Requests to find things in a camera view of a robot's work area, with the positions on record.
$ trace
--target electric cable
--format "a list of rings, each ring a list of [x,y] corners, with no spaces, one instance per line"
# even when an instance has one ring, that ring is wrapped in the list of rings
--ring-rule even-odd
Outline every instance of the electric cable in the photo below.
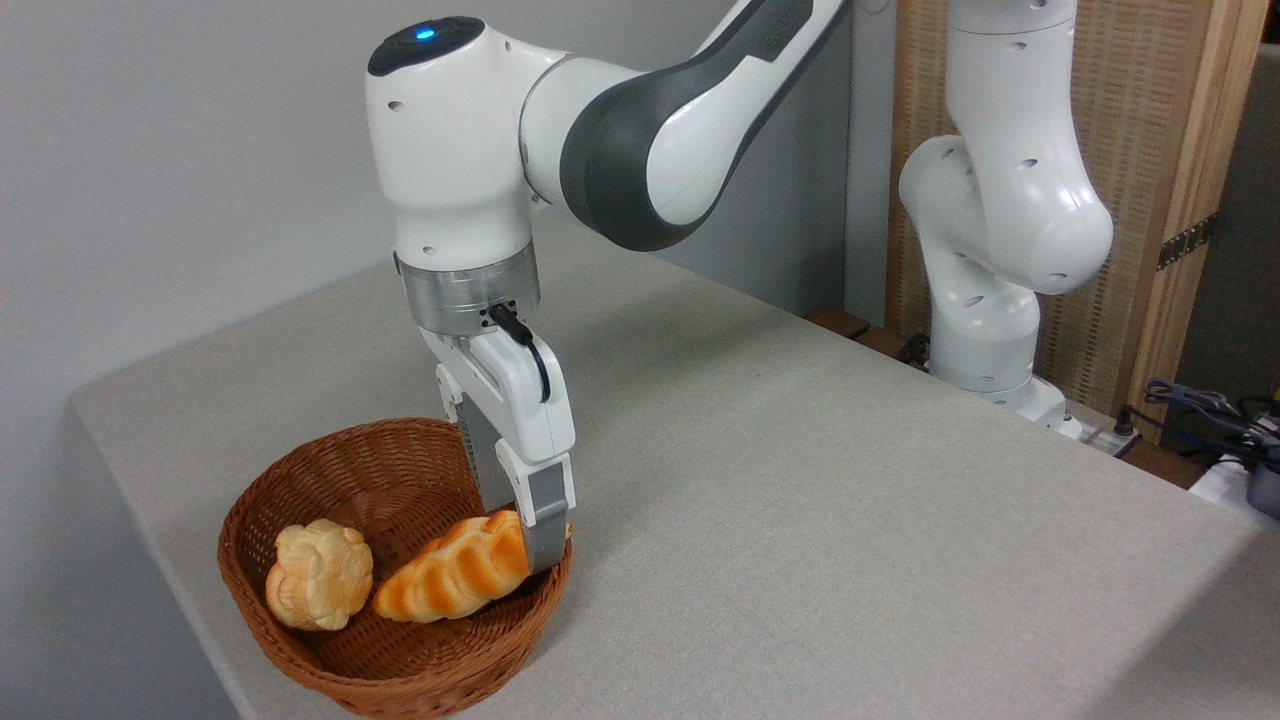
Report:
[[[534,355],[534,363],[538,364],[538,375],[543,380],[543,398],[541,402],[545,405],[552,397],[552,380],[547,374],[547,365],[543,363],[541,352],[538,352],[538,343],[534,342],[534,331],[529,329],[529,325],[521,323],[516,318],[516,313],[507,307],[506,305],[494,305],[489,307],[489,316],[493,322],[498,324],[499,328],[511,336],[511,340],[524,345],[529,348],[529,352]]]

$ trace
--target metal hinge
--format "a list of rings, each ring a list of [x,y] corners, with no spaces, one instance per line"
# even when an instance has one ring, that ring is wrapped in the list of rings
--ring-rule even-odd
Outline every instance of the metal hinge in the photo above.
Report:
[[[1215,225],[1217,225],[1217,213],[1178,233],[1172,240],[1165,241],[1160,246],[1160,265],[1156,270],[1164,270],[1208,242],[1213,237]]]

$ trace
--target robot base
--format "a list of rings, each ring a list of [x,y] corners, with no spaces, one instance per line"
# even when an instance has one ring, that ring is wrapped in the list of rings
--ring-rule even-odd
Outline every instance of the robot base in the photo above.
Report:
[[[1066,397],[1062,396],[1062,391],[1036,375],[1014,389],[974,392],[974,395],[1071,439],[1080,439],[1080,434],[1084,432],[1079,420],[1068,413]]]

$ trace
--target silver metal ring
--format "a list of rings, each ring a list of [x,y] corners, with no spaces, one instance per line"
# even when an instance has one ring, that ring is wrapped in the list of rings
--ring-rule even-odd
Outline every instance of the silver metal ring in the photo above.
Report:
[[[532,241],[511,258],[484,268],[435,272],[401,261],[399,270],[413,322],[439,334],[492,332],[497,325],[488,313],[494,305],[527,314],[541,301]]]

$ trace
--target woven wooden screen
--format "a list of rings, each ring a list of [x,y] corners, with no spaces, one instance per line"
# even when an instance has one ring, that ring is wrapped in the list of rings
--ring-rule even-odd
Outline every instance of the woven wooden screen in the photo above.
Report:
[[[897,173],[922,142],[955,132],[946,15],[946,0],[899,4],[886,324],[902,336],[928,331],[929,300]],[[1161,247],[1217,208],[1265,15],[1266,0],[1080,1],[1075,127],[1116,233],[1093,282],[1042,299],[1037,373],[1069,398],[1114,413],[1176,370],[1204,252],[1161,270]]]

